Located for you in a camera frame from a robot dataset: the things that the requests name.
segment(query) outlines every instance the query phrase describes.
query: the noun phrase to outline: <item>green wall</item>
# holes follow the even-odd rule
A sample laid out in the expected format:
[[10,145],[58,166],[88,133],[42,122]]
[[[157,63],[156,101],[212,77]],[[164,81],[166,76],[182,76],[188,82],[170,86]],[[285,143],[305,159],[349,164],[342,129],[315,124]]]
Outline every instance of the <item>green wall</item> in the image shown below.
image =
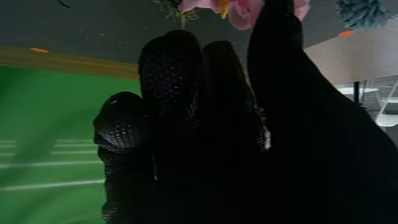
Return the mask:
[[[100,164],[83,164],[97,161],[95,147],[54,148],[54,144],[58,139],[92,138],[92,118],[118,91],[138,93],[138,82],[0,67],[1,224],[100,223],[100,184],[47,184],[102,179]],[[86,154],[51,154],[67,150]],[[70,161],[81,164],[35,165]]]

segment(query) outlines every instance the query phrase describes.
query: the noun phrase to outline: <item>ceiling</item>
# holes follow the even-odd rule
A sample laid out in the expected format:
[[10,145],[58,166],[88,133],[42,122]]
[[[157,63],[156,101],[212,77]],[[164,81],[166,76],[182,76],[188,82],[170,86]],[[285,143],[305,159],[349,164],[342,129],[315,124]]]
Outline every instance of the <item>ceiling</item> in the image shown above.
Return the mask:
[[[157,5],[150,0],[61,1],[70,8],[61,7],[54,0],[0,2],[0,46],[42,48],[61,54],[136,63],[145,42],[166,31],[180,28],[175,21],[164,19]],[[346,39],[335,38],[344,27],[333,3],[333,0],[310,2],[312,9],[303,19],[308,55],[324,74],[346,74],[358,68],[360,73],[376,72],[376,69],[388,66],[388,59],[394,58],[392,28],[356,34]],[[390,11],[398,12],[398,1],[385,0],[385,5]],[[209,10],[200,10],[198,16],[186,24],[186,29],[195,33],[200,43],[228,40],[244,61],[250,32],[237,31]],[[358,50],[360,46],[367,46],[365,52]],[[376,68],[371,70],[363,64],[371,66],[374,63]]]

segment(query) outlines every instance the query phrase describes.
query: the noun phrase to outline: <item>gloved hand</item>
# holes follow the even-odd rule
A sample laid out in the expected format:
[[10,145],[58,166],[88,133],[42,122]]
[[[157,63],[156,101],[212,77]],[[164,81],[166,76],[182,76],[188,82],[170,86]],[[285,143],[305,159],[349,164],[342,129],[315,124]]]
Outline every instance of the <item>gloved hand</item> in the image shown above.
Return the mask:
[[264,131],[230,44],[200,49],[172,31],[141,49],[138,72],[141,97],[116,93],[93,120],[104,221],[239,223]]

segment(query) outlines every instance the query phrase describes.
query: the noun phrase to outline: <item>finger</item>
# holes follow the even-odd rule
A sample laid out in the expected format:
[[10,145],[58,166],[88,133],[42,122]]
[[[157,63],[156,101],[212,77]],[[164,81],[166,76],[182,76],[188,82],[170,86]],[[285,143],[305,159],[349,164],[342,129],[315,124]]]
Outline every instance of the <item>finger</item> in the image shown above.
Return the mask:
[[207,125],[221,139],[234,139],[237,157],[262,150],[264,130],[253,109],[253,97],[244,82],[237,56],[227,41],[212,42],[202,49],[205,73],[202,75],[200,108],[207,109]]
[[93,130],[106,179],[102,218],[106,223],[129,223],[150,211],[147,203],[156,200],[150,150],[143,144],[150,122],[143,101],[132,93],[120,92],[108,98]]
[[127,153],[138,149],[150,132],[150,115],[140,97],[116,93],[106,100],[93,120],[97,144],[109,151]]
[[184,31],[172,31],[147,43],[138,68],[141,97],[170,129],[193,125],[200,65],[195,37]]

